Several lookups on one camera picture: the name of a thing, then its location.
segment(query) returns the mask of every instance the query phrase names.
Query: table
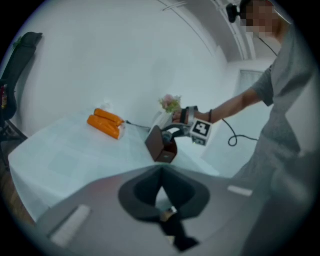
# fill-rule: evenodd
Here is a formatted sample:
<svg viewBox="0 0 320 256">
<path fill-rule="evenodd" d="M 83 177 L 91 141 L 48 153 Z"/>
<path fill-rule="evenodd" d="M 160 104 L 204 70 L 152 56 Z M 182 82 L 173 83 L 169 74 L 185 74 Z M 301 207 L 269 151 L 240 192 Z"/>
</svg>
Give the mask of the table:
<svg viewBox="0 0 320 256">
<path fill-rule="evenodd" d="M 9 155 L 16 190 L 34 221 L 95 180 L 162 164 L 153 161 L 145 145 L 146 129 L 127 124 L 123 138 L 116 140 L 87 124 L 93 112 L 90 108 L 58 120 Z M 219 175 L 177 144 L 178 154 L 172 165 Z"/>
</svg>

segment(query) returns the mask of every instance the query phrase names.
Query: gray shirt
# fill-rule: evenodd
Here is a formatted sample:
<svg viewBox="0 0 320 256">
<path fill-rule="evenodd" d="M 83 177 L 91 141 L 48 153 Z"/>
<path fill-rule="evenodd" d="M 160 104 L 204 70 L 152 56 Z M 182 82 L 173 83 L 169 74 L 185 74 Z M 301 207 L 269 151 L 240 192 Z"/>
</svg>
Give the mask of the gray shirt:
<svg viewBox="0 0 320 256">
<path fill-rule="evenodd" d="M 300 146 L 286 113 L 307 85 L 315 66 L 303 36 L 291 25 L 277 59 L 252 86 L 263 102 L 273 107 L 250 161 L 235 178 L 257 183 L 298 157 Z"/>
</svg>

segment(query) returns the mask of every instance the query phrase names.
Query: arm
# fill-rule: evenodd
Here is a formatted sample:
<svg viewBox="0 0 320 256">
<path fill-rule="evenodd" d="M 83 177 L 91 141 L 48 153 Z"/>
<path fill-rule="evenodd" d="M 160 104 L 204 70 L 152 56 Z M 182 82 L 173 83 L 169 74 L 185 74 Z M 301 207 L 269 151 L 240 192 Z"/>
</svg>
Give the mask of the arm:
<svg viewBox="0 0 320 256">
<path fill-rule="evenodd" d="M 260 101 L 261 99 L 259 98 L 256 91 L 250 88 L 246 90 L 244 93 L 228 100 L 219 107 L 213 109 L 211 112 L 211 123 L 214 124 L 220 121 L 221 119 L 232 117 L 240 111 L 244 110 L 246 107 L 254 105 Z M 195 118 L 209 122 L 209 115 L 210 112 L 197 112 L 195 113 Z"/>
<path fill-rule="evenodd" d="M 271 68 L 268 68 L 260 79 L 244 93 L 228 100 L 221 106 L 213 109 L 211 111 L 211 123 L 216 123 L 221 119 L 234 116 L 240 111 L 244 110 L 246 107 L 249 107 L 253 104 L 263 101 L 268 107 L 274 103 L 274 90 L 271 81 Z M 200 120 L 209 122 L 210 112 L 194 113 L 194 117 Z M 177 111 L 173 115 L 173 122 L 180 123 L 181 111 Z M 186 117 L 185 123 L 188 123 L 188 115 Z"/>
</svg>

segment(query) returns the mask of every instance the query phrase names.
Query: man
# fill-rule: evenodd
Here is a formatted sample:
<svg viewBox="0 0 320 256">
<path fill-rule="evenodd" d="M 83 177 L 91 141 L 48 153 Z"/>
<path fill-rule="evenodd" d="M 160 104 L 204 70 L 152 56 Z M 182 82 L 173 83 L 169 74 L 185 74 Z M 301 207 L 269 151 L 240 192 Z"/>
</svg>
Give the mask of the man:
<svg viewBox="0 0 320 256">
<path fill-rule="evenodd" d="M 254 183 L 298 157 L 300 146 L 285 115 L 316 70 L 316 63 L 299 31 L 278 15 L 269 1 L 242 0 L 239 16 L 254 32 L 275 38 L 281 51 L 250 89 L 210 112 L 196 112 L 195 117 L 214 124 L 261 101 L 273 105 L 250 161 L 235 175 Z M 174 113 L 173 122 L 180 123 L 180 118 L 180 111 Z"/>
</svg>

